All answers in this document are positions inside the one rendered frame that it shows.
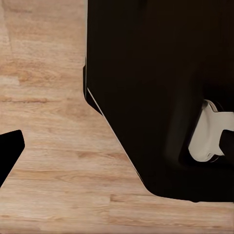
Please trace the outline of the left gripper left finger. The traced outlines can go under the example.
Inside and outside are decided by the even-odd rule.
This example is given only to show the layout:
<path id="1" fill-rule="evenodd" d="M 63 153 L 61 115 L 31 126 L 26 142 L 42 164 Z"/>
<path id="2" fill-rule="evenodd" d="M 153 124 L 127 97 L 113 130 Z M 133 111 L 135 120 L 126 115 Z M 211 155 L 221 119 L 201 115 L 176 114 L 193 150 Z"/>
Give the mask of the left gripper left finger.
<path id="1" fill-rule="evenodd" d="M 25 148 L 21 130 L 0 135 L 0 187 Z"/>

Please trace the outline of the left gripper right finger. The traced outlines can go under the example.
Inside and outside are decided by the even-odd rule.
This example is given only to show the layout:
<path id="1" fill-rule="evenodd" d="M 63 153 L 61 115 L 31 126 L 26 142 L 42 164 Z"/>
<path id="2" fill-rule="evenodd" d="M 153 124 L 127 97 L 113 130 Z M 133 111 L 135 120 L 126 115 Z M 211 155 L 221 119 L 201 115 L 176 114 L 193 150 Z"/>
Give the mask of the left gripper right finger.
<path id="1" fill-rule="evenodd" d="M 234 131 L 223 130 L 219 141 L 219 147 L 234 168 Z"/>

